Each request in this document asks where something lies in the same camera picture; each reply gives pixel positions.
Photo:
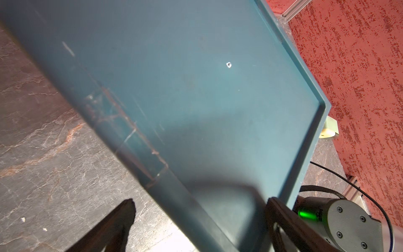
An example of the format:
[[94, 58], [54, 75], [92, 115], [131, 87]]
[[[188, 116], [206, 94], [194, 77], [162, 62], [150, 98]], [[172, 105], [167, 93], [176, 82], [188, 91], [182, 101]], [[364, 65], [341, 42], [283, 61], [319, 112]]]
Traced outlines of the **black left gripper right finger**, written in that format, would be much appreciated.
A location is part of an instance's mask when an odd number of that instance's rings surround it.
[[271, 197], [267, 201], [266, 223], [272, 246], [276, 252], [286, 251], [281, 230], [301, 252], [338, 251], [276, 197]]

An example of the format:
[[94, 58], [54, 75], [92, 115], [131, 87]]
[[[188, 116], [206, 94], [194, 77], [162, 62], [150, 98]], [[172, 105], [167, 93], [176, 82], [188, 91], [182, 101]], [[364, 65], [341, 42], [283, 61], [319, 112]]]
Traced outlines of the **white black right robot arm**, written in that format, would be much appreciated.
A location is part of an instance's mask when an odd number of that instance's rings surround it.
[[395, 252], [403, 250], [403, 229], [372, 218], [360, 205], [337, 191], [303, 185], [301, 192], [319, 191], [336, 198], [298, 196], [293, 211], [324, 240], [341, 252], [389, 252], [394, 238]]

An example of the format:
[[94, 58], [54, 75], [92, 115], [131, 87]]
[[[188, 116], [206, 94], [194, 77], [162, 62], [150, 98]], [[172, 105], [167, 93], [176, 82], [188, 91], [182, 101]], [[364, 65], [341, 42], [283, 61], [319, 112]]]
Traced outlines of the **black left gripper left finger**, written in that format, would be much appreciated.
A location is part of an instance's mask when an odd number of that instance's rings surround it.
[[69, 252], [125, 252], [136, 208], [133, 199], [123, 200], [85, 236], [73, 244]]

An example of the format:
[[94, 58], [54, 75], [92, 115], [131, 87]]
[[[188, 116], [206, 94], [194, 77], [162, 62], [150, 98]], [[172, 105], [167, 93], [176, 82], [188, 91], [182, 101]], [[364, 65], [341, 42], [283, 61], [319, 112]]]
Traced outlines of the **teal drawer cabinet box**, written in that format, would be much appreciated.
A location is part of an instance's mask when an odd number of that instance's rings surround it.
[[88, 125], [113, 95], [197, 249], [272, 251], [266, 202], [293, 207], [331, 105], [265, 1], [1, 1], [1, 22]]

